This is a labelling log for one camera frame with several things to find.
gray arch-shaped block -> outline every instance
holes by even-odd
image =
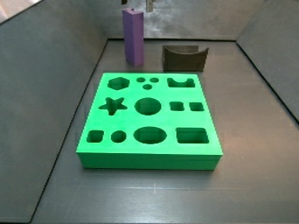
[[[164,45],[162,70],[165,72],[202,72],[209,48],[197,45]]]

gray wall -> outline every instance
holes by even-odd
[[[266,0],[237,43],[299,120],[299,1]]]
[[[144,37],[236,40],[264,0],[156,0],[144,13]],[[121,9],[145,11],[145,0],[89,1],[109,38],[122,38]]]
[[[42,1],[0,26],[2,222],[33,215],[105,42],[82,0]]]

small round hole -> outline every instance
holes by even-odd
[[[136,81],[137,82],[144,82],[145,81],[145,78],[137,78]]]
[[[149,89],[152,89],[152,85],[149,85],[149,84],[145,84],[145,85],[144,85],[144,89],[145,89],[145,90],[149,90]]]
[[[117,130],[113,132],[110,136],[110,140],[116,143],[120,144],[126,140],[126,133],[122,130]]]
[[[157,82],[158,79],[157,79],[157,78],[152,78],[149,81],[150,81],[150,82]]]

star-shaped hole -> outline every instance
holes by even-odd
[[[106,98],[106,104],[98,107],[98,109],[105,109],[108,114],[112,116],[118,109],[126,109],[126,106],[122,105],[124,97],[113,100],[112,98]]]

circular hole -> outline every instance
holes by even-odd
[[[134,140],[141,144],[158,144],[166,135],[162,129],[142,127],[134,131]]]
[[[149,84],[145,84],[145,85],[144,85],[144,89],[145,89],[145,90],[149,90],[149,89],[152,89],[152,85],[149,85]]]
[[[134,103],[134,110],[144,116],[156,114],[161,109],[161,103],[153,98],[142,98]]]
[[[126,140],[126,133],[122,130],[117,130],[113,132],[110,136],[110,140],[116,143],[120,144]]]
[[[150,82],[157,82],[158,79],[157,79],[157,78],[152,78],[149,81],[150,81]]]
[[[145,81],[145,78],[137,78],[136,81],[137,82],[144,82]]]

